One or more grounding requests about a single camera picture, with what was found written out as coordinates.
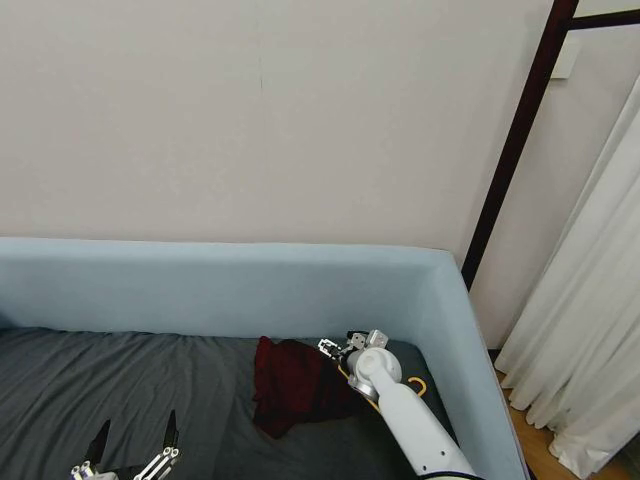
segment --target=mattress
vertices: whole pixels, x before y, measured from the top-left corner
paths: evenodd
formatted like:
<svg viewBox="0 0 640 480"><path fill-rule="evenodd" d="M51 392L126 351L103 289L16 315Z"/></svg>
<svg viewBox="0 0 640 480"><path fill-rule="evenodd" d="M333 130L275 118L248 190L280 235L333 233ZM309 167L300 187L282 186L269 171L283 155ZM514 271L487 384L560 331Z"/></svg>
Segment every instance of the mattress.
<svg viewBox="0 0 640 480"><path fill-rule="evenodd" d="M314 344L315 340L305 340ZM0 331L0 478L64 479L105 420L107 468L148 462L176 410L178 479L406 479L414 476L373 410L294 426L274 440L252 423L256 339ZM451 431L419 350L391 341L403 376Z"/></svg>

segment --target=red cloth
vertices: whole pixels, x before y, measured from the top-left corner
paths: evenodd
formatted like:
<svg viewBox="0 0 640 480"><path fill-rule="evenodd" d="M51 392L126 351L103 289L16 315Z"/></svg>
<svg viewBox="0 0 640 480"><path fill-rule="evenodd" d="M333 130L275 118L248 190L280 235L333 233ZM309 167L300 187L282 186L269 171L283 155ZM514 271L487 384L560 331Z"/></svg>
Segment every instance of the red cloth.
<svg viewBox="0 0 640 480"><path fill-rule="evenodd" d="M329 358L296 340L261 337L254 381L253 423L273 438L296 423L348 417L364 404Z"/></svg>

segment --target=white curtain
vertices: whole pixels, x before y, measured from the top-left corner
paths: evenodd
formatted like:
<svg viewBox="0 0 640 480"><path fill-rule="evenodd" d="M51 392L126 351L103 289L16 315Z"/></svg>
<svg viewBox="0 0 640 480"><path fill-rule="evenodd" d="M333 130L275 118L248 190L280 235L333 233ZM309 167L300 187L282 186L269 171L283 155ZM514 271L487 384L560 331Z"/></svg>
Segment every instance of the white curtain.
<svg viewBox="0 0 640 480"><path fill-rule="evenodd" d="M496 361L580 478L640 431L640 79Z"/></svg>

